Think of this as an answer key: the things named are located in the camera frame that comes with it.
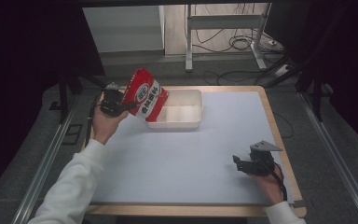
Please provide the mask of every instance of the white tray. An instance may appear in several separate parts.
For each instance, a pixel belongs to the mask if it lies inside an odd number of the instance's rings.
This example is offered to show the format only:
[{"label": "white tray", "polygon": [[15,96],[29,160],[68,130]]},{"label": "white tray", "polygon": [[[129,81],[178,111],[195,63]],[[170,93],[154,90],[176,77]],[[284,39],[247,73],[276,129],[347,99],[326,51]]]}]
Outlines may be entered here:
[{"label": "white tray", "polygon": [[147,122],[152,129],[194,129],[202,119],[202,95],[198,90],[169,90],[156,122]]}]

